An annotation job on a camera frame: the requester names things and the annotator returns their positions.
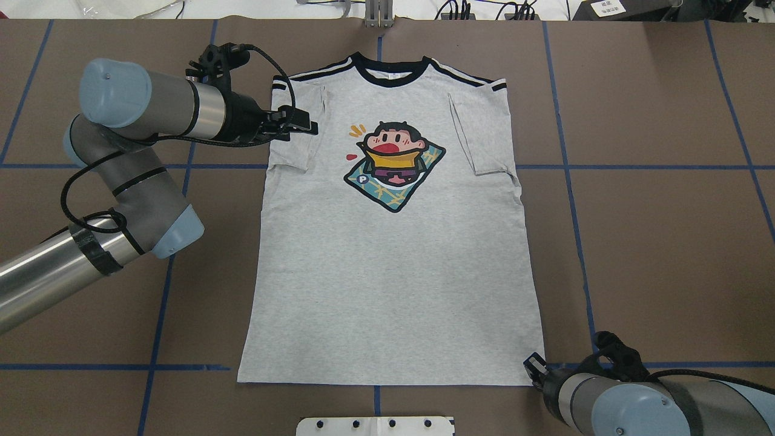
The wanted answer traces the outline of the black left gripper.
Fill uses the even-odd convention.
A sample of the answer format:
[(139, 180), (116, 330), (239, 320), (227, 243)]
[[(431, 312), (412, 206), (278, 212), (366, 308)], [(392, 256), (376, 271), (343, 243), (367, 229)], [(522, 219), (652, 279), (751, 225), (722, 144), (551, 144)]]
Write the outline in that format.
[(263, 145), (272, 140), (289, 141), (291, 133), (317, 136), (318, 123), (307, 111), (295, 107), (263, 110), (252, 97), (224, 94), (224, 141), (238, 145)]

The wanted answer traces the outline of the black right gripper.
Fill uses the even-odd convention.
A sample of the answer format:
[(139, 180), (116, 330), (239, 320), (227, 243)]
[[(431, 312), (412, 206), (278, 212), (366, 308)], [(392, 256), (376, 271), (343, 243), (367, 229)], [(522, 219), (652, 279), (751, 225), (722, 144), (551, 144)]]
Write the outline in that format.
[(554, 418), (569, 418), (570, 396), (561, 395), (562, 387), (575, 374), (575, 369), (552, 369), (539, 353), (531, 353), (524, 361), (532, 386), (541, 395), (546, 409)]

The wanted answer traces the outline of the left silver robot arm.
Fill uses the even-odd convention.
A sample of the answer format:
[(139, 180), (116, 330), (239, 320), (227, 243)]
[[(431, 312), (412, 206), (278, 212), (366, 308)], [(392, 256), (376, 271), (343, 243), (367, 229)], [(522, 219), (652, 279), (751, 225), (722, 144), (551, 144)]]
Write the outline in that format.
[(62, 231), (2, 264), (2, 332), (146, 253), (166, 259), (204, 234), (204, 225), (153, 151), (163, 140), (257, 147), (316, 135), (312, 116), (291, 102), (260, 108), (233, 91), (231, 71), (257, 47), (207, 46), (185, 77), (97, 58), (83, 72), (81, 111), (63, 146), (79, 171), (62, 188)]

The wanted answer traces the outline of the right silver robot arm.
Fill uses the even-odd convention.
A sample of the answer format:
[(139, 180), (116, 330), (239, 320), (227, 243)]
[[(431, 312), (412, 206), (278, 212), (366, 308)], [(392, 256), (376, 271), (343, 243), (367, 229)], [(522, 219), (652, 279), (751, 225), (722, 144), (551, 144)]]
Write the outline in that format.
[(525, 359), (546, 409), (581, 435), (772, 435), (773, 389), (688, 369), (649, 372), (634, 356), (590, 354), (573, 369)]

